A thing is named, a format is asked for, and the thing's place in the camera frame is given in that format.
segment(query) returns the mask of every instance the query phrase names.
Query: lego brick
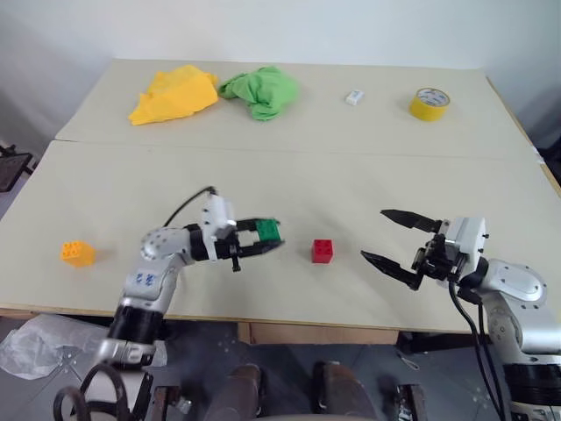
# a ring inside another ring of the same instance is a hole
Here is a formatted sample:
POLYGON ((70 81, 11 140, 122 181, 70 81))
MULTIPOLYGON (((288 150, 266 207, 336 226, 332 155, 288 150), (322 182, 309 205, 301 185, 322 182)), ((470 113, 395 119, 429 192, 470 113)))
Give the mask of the lego brick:
POLYGON ((81 268, 94 264, 96 250, 84 241, 71 241, 62 245, 60 259, 76 268, 81 268))
POLYGON ((330 239, 315 239, 312 246, 313 263, 329 263, 333 257, 333 244, 330 239))
POLYGON ((259 240, 265 241, 268 239, 281 239, 279 229, 277 228, 277 221, 274 219, 262 219, 255 224, 259 240))

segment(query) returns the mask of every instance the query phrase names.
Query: table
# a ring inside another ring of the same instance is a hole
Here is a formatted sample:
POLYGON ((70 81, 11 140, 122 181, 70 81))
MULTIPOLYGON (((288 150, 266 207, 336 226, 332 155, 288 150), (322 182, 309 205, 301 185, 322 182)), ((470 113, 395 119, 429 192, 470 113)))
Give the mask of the table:
MULTIPOLYGON (((237 101, 192 118, 132 127, 134 96, 176 61, 115 61, 57 135, 0 222, 0 306, 111 315, 140 238, 203 185, 230 198, 238 218, 275 217, 281 249, 197 264, 179 281, 169 316, 284 324, 465 332, 447 292, 417 292, 359 255, 407 266, 428 236, 378 212, 432 218, 485 216, 487 257, 521 262, 550 285, 558 310, 561 202, 528 141, 478 70, 281 65, 302 84, 287 114, 260 123, 237 101), (416 88, 449 92, 452 106, 427 124, 406 112, 416 88), (358 88, 356 107, 343 102, 358 88), (309 261, 313 239, 334 240, 330 265, 309 261), (64 241, 99 250, 91 268, 58 258, 64 241)), ((197 63, 225 78, 250 63, 197 63)), ((198 221, 200 204, 178 224, 198 221)))

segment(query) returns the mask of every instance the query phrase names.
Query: yellow tape roll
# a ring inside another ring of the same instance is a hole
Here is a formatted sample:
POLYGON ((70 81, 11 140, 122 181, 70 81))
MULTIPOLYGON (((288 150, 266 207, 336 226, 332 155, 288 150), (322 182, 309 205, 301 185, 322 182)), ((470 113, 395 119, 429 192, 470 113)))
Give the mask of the yellow tape roll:
POLYGON ((449 103, 450 98, 442 90, 421 88, 413 97, 409 111, 421 120, 436 121, 446 112, 449 103))

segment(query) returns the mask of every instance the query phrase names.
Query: floor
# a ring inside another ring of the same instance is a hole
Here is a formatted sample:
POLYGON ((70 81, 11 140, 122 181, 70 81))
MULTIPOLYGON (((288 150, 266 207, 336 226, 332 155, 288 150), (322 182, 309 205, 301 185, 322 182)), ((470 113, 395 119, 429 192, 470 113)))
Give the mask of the floor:
MULTIPOLYGON (((169 322, 168 365, 151 369, 155 385, 181 384, 194 402, 184 417, 171 410, 168 420, 201 420, 212 395, 238 364, 252 362, 266 373, 266 415, 309 412, 314 363, 337 360, 350 367, 371 395, 381 420, 380 385, 418 383, 423 387, 429 420, 495 420, 473 351, 460 348, 408 356, 414 370, 393 346, 248 346, 238 342, 236 325, 211 322, 169 322)), ((0 338, 21 322, 0 319, 0 338)), ((50 419, 53 397, 69 384, 79 385, 89 369, 87 354, 68 354, 50 376, 21 380, 0 370, 2 420, 50 419)))

